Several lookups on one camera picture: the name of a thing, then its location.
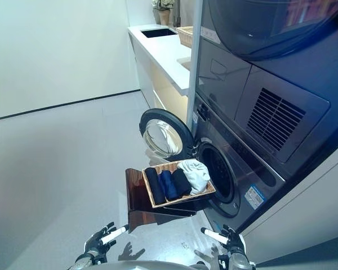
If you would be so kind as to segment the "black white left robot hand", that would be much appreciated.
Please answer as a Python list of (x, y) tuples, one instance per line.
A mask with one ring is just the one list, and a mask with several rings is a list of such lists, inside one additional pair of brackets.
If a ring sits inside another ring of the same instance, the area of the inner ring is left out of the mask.
[(128, 224), (117, 228), (114, 222), (108, 223), (84, 243), (84, 252), (95, 251), (98, 254), (106, 254), (110, 247), (116, 243), (116, 238), (127, 232), (128, 229)]

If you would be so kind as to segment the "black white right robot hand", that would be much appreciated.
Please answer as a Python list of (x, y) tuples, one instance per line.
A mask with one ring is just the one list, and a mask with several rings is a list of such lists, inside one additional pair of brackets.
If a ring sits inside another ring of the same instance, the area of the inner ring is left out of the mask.
[(246, 255), (246, 247), (242, 235), (236, 233), (228, 225), (224, 224), (220, 232), (214, 232), (208, 228), (201, 228), (201, 232), (218, 241), (229, 253), (240, 253)]

